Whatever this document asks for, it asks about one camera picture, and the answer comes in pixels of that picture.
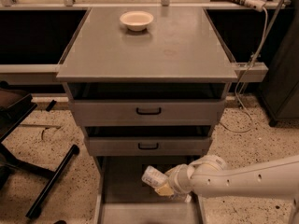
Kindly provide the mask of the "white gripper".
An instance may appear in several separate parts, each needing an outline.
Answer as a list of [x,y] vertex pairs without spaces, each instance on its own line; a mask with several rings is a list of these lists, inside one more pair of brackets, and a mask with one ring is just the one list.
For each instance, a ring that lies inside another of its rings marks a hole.
[[180,164],[168,170],[165,174],[168,177],[168,184],[155,189],[160,196],[172,196],[177,194],[188,194],[192,192],[191,177],[195,171],[192,165]]

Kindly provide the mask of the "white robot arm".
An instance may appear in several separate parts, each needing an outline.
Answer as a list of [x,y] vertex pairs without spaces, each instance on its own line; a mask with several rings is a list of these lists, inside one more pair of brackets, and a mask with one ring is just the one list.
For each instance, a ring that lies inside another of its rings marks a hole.
[[205,198],[222,196],[289,200],[292,210],[288,224],[299,224],[299,156],[229,169],[216,155],[206,155],[181,164],[165,174],[155,188],[161,196],[189,194]]

